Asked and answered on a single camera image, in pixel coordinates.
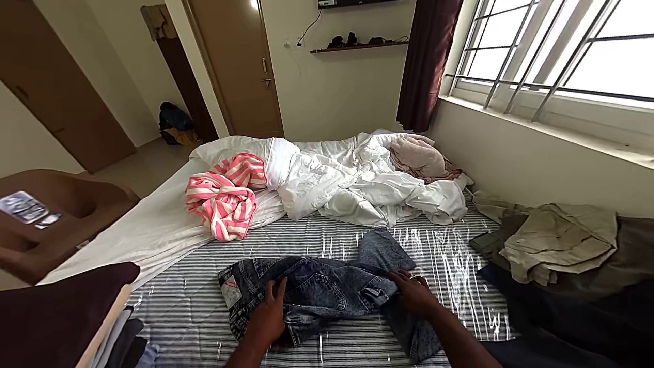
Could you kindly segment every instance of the wall shelf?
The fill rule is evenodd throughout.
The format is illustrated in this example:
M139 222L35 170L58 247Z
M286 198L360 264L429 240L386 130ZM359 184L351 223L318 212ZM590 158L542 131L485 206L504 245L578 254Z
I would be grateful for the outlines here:
M402 41L402 42L379 43L379 44L376 44L376 45L359 45L359 46L351 46L351 47L321 48L319 50L311 50L311 53L312 54L322 54L323 52L357 50L357 49L361 49L361 48L375 48L375 47L386 47L386 46L408 45L408 44L409 44L409 41Z

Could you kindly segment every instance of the window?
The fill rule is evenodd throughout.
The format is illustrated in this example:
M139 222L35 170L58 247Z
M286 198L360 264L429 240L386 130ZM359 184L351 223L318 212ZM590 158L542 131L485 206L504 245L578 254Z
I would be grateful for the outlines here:
M654 0L468 1L449 94L654 148Z

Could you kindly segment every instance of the curtain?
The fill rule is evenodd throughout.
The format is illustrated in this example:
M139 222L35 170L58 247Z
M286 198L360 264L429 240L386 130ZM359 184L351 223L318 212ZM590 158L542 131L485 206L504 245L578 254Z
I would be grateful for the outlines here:
M405 130L429 129L462 3L463 0L416 2L397 116Z

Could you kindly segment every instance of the plastic sheet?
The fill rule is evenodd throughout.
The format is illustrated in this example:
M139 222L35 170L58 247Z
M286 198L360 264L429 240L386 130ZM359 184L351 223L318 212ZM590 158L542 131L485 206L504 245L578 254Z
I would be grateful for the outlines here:
M391 229L418 264L432 293L450 308L479 340L508 340L504 297L477 276L486 265L469 245L497 225L476 212L455 224L437 226L424 216ZM237 346L229 330L228 310L216 274L249 257L307 255L353 261L369 228L309 216L281 219L248 233L238 242L212 242L161 273L130 299L141 333L161 346L157 367L222 367ZM299 348L272 347L261 367L414 367L379 314L338 320ZM448 367L443 352L417 367Z

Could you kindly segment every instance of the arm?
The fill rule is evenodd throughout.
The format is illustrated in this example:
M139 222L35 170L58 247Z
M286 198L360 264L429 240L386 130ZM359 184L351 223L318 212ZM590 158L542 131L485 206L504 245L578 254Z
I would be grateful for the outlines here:
M458 318L438 302L424 278L412 278L406 270L391 271L389 276L402 290L402 304L409 312L432 325L452 368L502 368Z
M275 282L268 282L266 300L252 313L245 337L234 350L225 368L258 368L261 365L268 348L286 329L282 317L287 281L288 279L284 278L279 284L276 298L273 295Z

